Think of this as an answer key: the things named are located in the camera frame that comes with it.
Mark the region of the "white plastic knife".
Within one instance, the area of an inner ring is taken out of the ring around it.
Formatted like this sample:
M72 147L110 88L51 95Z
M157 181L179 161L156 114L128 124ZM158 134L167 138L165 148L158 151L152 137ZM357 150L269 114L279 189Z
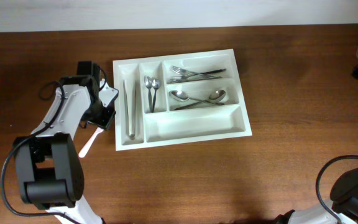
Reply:
M88 139L88 141L85 143L85 145L81 148L80 152L78 153L78 157L84 158L88 151L90 150L92 144L94 143L97 136L104 131L103 128L97 127L95 132L92 134L92 136Z

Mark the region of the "metal kitchen tongs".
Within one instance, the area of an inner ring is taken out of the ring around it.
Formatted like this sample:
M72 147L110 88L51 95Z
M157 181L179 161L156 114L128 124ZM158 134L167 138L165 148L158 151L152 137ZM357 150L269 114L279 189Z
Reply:
M136 82L124 80L124 97L126 99L128 118L128 137L135 139L135 113L136 113Z

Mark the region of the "small silver teaspoon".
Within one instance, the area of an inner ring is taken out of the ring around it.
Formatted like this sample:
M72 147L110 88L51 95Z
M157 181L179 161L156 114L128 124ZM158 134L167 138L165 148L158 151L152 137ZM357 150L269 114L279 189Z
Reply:
M160 80L157 78L154 78L152 80L152 88L154 89L154 95L153 95L153 100L152 100L152 112L155 111L155 104L157 101L157 91L160 88Z
M149 110L152 111L152 79L149 76L144 77L144 85L146 89L148 89L148 102L149 102Z

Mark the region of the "large silver spoon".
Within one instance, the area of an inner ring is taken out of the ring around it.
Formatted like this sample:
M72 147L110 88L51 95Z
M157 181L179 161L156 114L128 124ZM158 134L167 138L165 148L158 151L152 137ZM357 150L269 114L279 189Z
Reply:
M184 91L181 90L172 90L169 92L169 95L177 101L186 102L189 100L193 100L198 102L212 103L212 104L220 104L220 101L226 96L226 92L224 90L213 91L206 100L200 100L196 98L192 98L188 96Z
M190 100L190 97L183 91L173 90L170 92L170 96L173 97L174 100ZM196 105L200 105L202 103L210 103L213 105L220 105L220 101L226 96L226 92L224 90L216 90L213 91L206 100L197 101L196 103L192 103L189 105L181 106L175 108L175 110L185 110L191 108Z

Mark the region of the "silver fork dark handle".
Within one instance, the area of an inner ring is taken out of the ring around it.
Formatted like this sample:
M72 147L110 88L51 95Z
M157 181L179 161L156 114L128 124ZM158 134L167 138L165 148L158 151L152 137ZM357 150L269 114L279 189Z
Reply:
M208 72L192 72L192 71L189 71L189 70L186 70L184 68L180 68L180 67L177 67L177 66L170 66L170 71L178 74L179 76L182 76L182 77L190 77L190 76L193 76L193 75L209 75L209 74L214 74L214 73L221 73L221 72L225 72L226 69L218 69L218 70L212 70L212 71L208 71Z

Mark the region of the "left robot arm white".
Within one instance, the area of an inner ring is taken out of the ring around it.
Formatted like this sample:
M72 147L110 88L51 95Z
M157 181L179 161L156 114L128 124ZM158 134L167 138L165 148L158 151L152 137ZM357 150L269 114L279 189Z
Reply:
M62 223L104 223L92 211L83 191L85 178L73 139L80 123L108 130L118 90L100 75L92 61L80 61L76 75L55 82L55 98L40 125L15 139L14 159L21 199L34 205L38 217L53 215Z

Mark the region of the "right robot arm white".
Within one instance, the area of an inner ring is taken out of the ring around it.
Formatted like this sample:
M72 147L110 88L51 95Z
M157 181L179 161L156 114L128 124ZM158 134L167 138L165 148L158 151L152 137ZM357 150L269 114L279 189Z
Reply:
M324 172L335 162L358 160L358 155L338 156L319 171L315 192L319 204L305 210L290 210L278 215L274 223L358 223L358 167L343 173L332 186L329 199L324 200L320 183Z

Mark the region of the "white cutlery tray organizer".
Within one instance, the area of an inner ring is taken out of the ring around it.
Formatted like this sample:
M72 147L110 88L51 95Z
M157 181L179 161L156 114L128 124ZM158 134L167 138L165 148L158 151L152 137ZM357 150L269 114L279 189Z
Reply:
M112 65L114 87L119 90L115 102L117 151L252 135L232 49L115 60ZM220 79L168 84L169 78L182 77L170 71L172 65L199 73L224 68L226 71L210 74L221 76ZM145 76L160 80L154 112L149 110ZM135 139L128 137L124 80L136 82ZM196 101L174 100L169 95L172 90L184 91L188 96L200 100L206 100L216 90L224 90L226 96L220 105L202 103L185 110L175 110Z

